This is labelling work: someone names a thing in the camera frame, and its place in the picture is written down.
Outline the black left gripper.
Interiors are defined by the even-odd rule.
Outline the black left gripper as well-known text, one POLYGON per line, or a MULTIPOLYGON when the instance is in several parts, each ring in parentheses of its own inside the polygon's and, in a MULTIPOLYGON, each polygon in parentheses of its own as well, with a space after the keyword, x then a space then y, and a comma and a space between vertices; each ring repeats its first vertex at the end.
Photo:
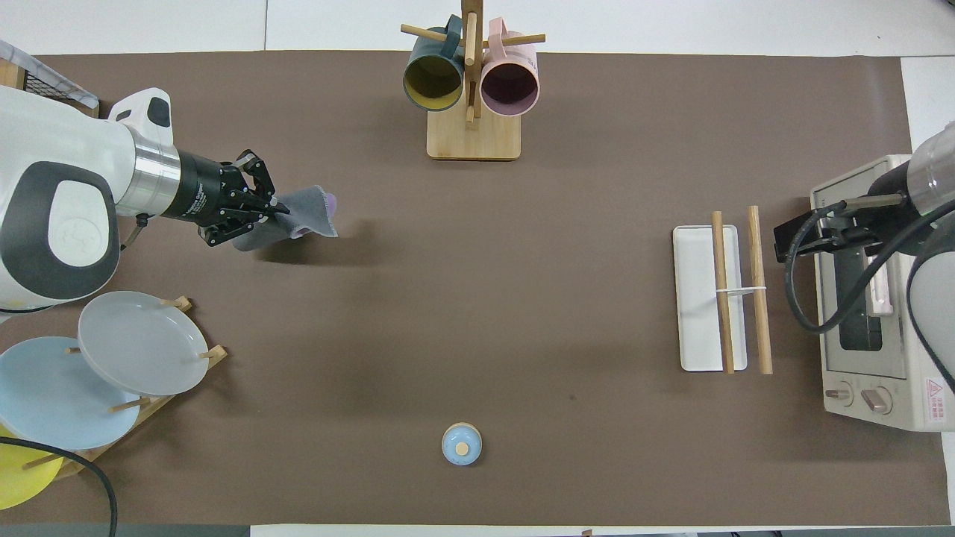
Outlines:
POLYGON ((266 218, 290 214, 276 197, 265 160, 252 150, 234 162, 213 162, 187 151, 178 156, 178 189, 161 216, 198 225, 198 237, 209 247, 249 233, 266 218))

